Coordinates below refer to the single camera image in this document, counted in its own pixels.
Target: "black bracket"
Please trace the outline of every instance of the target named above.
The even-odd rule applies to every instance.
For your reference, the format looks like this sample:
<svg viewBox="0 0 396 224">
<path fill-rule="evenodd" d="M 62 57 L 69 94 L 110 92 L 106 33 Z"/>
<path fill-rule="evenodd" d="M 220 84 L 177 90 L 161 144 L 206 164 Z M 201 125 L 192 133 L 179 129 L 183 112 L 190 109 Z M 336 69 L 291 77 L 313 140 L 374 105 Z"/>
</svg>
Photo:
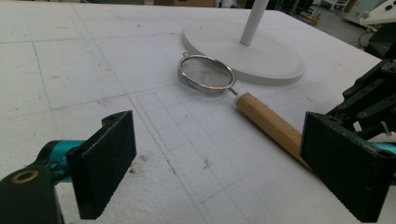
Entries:
<svg viewBox="0 0 396 224">
<path fill-rule="evenodd" d="M 103 127 L 59 160 L 61 141 L 46 144 L 29 166 L 0 181 L 0 223 L 64 223 L 54 185 L 71 176 L 82 219 L 96 219 L 136 155 L 132 111 L 102 119 Z"/>
<path fill-rule="evenodd" d="M 343 95 L 326 115 L 306 113 L 301 157 L 358 220 L 376 222 L 396 154 L 368 140 L 396 131 L 396 62 L 382 61 Z"/>
</svg>

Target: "metal strainer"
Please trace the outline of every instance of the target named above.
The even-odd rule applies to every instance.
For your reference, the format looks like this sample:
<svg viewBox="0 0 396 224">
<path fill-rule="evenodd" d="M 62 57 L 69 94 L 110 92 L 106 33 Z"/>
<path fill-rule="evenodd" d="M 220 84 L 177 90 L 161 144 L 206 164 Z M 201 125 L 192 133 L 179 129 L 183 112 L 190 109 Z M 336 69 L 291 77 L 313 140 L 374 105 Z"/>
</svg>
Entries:
<svg viewBox="0 0 396 224">
<path fill-rule="evenodd" d="M 203 55 L 183 53 L 183 56 L 177 75 L 184 85 L 211 96 L 219 96 L 226 90 L 238 94 L 231 88 L 235 75 L 229 66 Z"/>
<path fill-rule="evenodd" d="M 250 93 L 238 95 L 232 89 L 235 75 L 229 66 L 203 55 L 183 53 L 183 56 L 178 63 L 177 76 L 184 85 L 210 96 L 219 96 L 226 90 L 230 90 L 236 96 L 234 103 L 242 113 L 277 141 L 297 161 L 307 166 L 299 155 L 301 134 Z"/>
</svg>

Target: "white pole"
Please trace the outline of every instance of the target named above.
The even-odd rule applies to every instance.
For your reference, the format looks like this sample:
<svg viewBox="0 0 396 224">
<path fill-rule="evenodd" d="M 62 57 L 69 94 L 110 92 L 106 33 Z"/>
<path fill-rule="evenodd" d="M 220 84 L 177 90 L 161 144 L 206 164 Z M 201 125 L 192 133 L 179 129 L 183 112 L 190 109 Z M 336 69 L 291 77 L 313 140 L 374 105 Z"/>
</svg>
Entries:
<svg viewBox="0 0 396 224">
<path fill-rule="evenodd" d="M 249 46 L 256 34 L 257 27 L 259 27 L 260 21 L 262 20 L 262 14 L 268 5 L 269 0 L 256 0 L 251 9 L 250 15 L 248 16 L 247 25 L 245 26 L 244 33 L 242 34 L 241 44 Z"/>
</svg>

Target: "white table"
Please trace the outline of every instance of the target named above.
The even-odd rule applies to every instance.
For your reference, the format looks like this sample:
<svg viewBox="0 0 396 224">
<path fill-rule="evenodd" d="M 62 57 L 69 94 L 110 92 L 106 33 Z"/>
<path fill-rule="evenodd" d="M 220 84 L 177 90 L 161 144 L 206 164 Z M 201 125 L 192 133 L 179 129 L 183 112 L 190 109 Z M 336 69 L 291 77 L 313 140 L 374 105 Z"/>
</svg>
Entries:
<svg viewBox="0 0 396 224">
<path fill-rule="evenodd" d="M 248 10 L 0 3 L 0 176 L 30 164 L 54 139 L 87 139 L 132 109 L 138 155 L 105 212 L 79 220 L 71 184 L 56 189 L 66 223 L 359 223 L 327 188 L 241 116 L 233 96 L 194 92 L 177 79 L 190 21 L 244 23 Z M 307 61 L 298 83 L 237 82 L 301 131 L 379 62 L 285 14 L 260 29 Z M 396 220 L 392 187 L 379 223 Z"/>
</svg>

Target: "round white base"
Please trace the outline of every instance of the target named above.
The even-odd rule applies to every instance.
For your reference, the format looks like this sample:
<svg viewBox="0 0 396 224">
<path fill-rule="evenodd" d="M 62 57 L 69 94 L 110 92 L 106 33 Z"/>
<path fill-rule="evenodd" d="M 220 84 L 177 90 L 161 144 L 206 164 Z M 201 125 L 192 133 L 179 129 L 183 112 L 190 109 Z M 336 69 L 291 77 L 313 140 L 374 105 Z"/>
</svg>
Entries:
<svg viewBox="0 0 396 224">
<path fill-rule="evenodd" d="M 305 60 L 291 45 L 257 31 L 250 46 L 239 43 L 244 25 L 229 21 L 194 21 L 183 34 L 191 54 L 202 54 L 227 64 L 239 80 L 285 86 L 297 82 L 305 72 Z"/>
</svg>

